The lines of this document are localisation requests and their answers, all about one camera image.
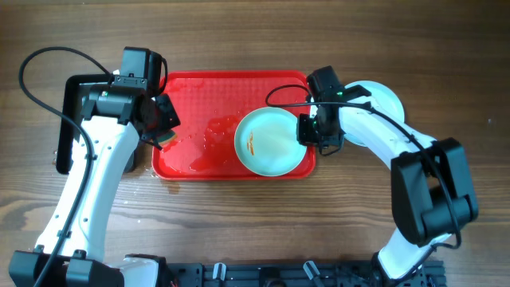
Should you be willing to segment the orange green sponge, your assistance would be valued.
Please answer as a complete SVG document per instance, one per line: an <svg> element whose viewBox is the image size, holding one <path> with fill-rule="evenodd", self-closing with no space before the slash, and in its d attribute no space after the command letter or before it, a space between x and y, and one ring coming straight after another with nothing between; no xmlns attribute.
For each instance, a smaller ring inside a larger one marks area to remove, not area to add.
<svg viewBox="0 0 510 287"><path fill-rule="evenodd" d="M164 146L165 144L170 143L176 137L176 133L173 130L169 130L166 133L163 133L156 137L158 145Z"/></svg>

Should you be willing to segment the light blue plate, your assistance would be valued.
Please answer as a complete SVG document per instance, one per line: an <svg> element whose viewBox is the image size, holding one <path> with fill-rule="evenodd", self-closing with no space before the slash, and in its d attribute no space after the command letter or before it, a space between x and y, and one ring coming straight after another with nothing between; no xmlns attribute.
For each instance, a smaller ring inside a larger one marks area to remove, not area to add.
<svg viewBox="0 0 510 287"><path fill-rule="evenodd" d="M375 81L355 81L347 84L345 88L351 88L356 85L363 86L371 92L371 96L377 100L385 112L391 114L395 119L402 122L405 121L406 116L402 102L390 88Z"/></svg>
<svg viewBox="0 0 510 287"><path fill-rule="evenodd" d="M234 134L234 150L249 171L277 177L293 171L307 148L297 141L298 119L282 108L259 108L246 115Z"/></svg>

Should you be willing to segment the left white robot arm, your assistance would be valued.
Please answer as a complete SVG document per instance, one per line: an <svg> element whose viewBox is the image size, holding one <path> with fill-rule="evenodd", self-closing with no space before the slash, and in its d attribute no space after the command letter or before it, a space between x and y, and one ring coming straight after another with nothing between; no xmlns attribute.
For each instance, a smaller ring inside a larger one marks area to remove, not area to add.
<svg viewBox="0 0 510 287"><path fill-rule="evenodd" d="M129 254L104 263L108 217L124 169L139 144L161 148L180 121L167 84L167 61L127 47L118 74L108 73L81 102L80 116L61 119L79 133L61 198L35 248L16 251L9 275L17 286L171 286L163 257Z"/></svg>

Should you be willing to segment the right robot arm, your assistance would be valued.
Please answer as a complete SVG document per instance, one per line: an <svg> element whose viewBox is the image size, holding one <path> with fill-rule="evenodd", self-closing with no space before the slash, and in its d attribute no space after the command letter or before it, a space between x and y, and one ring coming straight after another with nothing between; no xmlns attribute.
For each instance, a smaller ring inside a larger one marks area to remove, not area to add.
<svg viewBox="0 0 510 287"><path fill-rule="evenodd" d="M371 285L396 286L414 277L437 249L461 246L461 229L478 216L473 181L462 145L423 135L383 110L362 85L342 85L331 66L307 77L297 140L323 156L357 136L390 169L390 241L372 259Z"/></svg>

